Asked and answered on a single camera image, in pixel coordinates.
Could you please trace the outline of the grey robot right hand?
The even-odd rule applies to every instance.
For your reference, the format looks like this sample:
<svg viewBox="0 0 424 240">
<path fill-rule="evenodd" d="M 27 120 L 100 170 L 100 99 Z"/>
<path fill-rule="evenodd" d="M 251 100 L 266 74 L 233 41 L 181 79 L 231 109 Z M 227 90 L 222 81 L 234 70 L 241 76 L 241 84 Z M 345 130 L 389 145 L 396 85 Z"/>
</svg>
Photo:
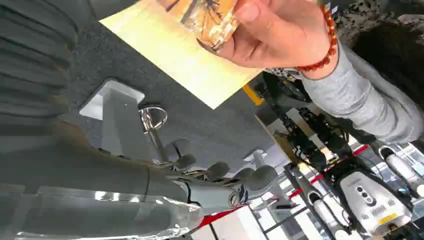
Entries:
<svg viewBox="0 0 424 240">
<path fill-rule="evenodd" d="M 241 179 L 198 180 L 95 149 L 66 123 L 1 123 L 0 237 L 166 240 L 262 195 L 276 178 L 264 165 Z"/>
</svg>

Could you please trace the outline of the person's hand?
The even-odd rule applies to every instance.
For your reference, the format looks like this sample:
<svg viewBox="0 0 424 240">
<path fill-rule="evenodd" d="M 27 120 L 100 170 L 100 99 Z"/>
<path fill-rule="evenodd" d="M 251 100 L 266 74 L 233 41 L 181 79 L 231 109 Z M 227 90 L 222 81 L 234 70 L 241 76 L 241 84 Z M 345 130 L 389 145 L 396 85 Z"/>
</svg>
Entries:
<svg viewBox="0 0 424 240">
<path fill-rule="evenodd" d="M 216 54 L 246 68 L 296 68 L 306 78 L 330 75 L 338 64 L 331 11 L 310 0 L 240 0 L 240 25 Z"/>
</svg>

